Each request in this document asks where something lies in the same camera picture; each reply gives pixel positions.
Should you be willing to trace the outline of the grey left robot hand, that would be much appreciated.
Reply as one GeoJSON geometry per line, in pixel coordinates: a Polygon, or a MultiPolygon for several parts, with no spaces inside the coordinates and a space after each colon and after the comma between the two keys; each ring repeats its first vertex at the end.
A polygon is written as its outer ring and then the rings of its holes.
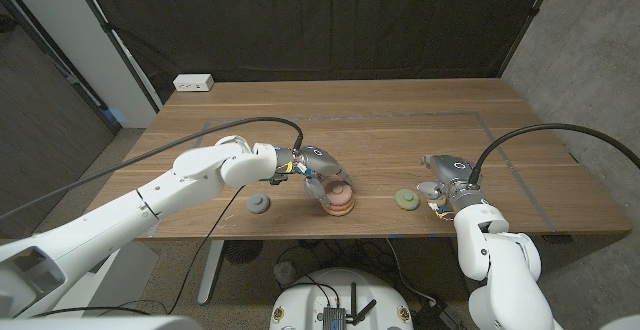
{"type": "Polygon", "coordinates": [[[271,185],[279,185],[287,181],[288,176],[299,174],[305,177],[304,188],[321,205],[329,206],[330,200],[324,190],[323,181],[335,176],[348,185],[353,184],[346,169],[327,151],[314,146],[276,149],[276,169],[268,179],[271,185]]]}

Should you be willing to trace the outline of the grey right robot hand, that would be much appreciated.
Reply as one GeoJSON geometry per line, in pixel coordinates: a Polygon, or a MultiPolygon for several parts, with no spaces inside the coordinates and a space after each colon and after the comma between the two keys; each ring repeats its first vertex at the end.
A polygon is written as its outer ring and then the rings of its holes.
{"type": "Polygon", "coordinates": [[[474,164],[451,155],[424,155],[420,164],[430,169],[435,181],[422,182],[417,190],[430,202],[448,205],[457,213],[467,206],[487,204],[479,185],[470,185],[474,164]]]}

